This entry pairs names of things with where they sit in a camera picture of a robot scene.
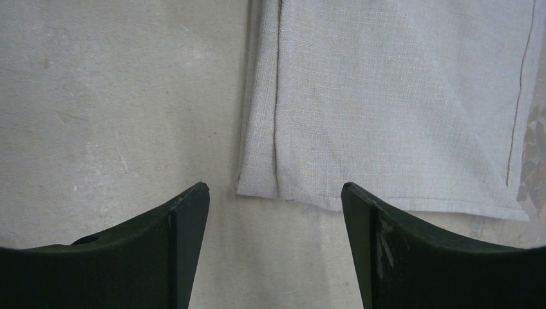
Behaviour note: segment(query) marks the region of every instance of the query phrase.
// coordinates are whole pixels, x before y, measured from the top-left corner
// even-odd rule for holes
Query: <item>towel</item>
[[[255,13],[238,194],[340,211],[355,182],[405,211],[529,220],[516,197],[544,0]]]

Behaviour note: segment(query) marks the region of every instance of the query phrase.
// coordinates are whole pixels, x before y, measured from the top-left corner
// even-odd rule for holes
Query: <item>gray surface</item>
[[[360,308],[341,213],[235,196],[248,7],[4,1],[0,245],[68,244],[203,180],[211,210],[191,308]],[[541,189],[543,154],[532,156],[539,176],[525,177],[528,192]],[[522,195],[530,223],[419,216],[496,243],[543,245],[533,194]]]

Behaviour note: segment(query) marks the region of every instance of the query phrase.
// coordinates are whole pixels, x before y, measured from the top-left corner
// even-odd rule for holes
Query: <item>fabric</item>
[[[256,12],[238,194],[339,211],[352,181],[405,211],[529,220],[516,196],[543,0]]]

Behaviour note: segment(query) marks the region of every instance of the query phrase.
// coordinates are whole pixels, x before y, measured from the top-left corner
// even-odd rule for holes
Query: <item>folded towel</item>
[[[355,182],[405,211],[528,220],[516,195],[544,0],[257,12],[238,194],[339,211]]]

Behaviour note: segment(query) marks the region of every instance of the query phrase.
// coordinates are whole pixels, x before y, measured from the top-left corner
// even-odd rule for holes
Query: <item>cloth fold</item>
[[[262,5],[238,194],[339,211],[355,182],[405,211],[528,220],[543,0]]]

